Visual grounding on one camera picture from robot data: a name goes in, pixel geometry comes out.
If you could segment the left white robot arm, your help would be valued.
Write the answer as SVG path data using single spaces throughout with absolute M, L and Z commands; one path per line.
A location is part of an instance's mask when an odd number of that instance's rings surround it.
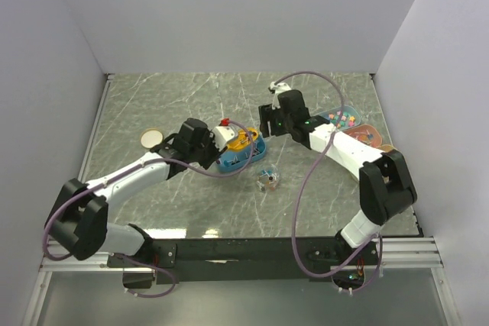
M 226 151 L 236 137 L 228 125 L 209 128 L 195 118 L 185 120 L 180 130 L 153 146 L 127 166 L 88 182 L 66 182 L 46 221 L 42 239 L 44 254 L 53 238 L 69 257 L 85 260 L 100 250 L 120 253 L 135 266 L 151 261 L 151 237 L 133 224 L 108 221 L 109 212 L 146 188 L 173 178 L 194 163 L 202 173 Z

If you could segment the yellow plastic scoop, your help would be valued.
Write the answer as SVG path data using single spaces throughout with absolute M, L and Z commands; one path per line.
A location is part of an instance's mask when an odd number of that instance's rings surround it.
M 255 142 L 259 138 L 260 133 L 254 128 L 248 128 L 248 131 L 251 134 L 251 138 L 253 142 Z M 238 137 L 233 141 L 231 141 L 230 143 L 228 143 L 227 148 L 230 151 L 238 152 L 238 151 L 245 150 L 250 146 L 250 144 L 251 144 L 251 140 L 248 134 L 243 129 L 240 129 L 238 130 Z

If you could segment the blue lollipop tray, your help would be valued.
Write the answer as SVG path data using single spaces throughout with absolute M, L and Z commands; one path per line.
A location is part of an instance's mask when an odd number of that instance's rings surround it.
M 260 136 L 254 142 L 254 149 L 251 149 L 251 145 L 245 150 L 233 152 L 228 148 L 227 150 L 216 160 L 217 168 L 220 173 L 230 173 L 239 170 L 245 166 L 251 157 L 251 162 L 256 162 L 264 158 L 267 151 L 266 143 L 263 137 Z

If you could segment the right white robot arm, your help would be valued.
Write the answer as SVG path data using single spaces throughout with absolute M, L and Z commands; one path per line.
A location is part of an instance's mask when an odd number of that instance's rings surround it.
M 360 209 L 339 231 L 335 255 L 352 264 L 361 245 L 395 215 L 417 201 L 417 192 L 403 154 L 384 152 L 341 132 L 321 115 L 312 116 L 302 92 L 281 83 L 271 87 L 273 101 L 259 107 L 264 137 L 289 134 L 305 148 L 320 153 L 349 171 L 359 184 Z

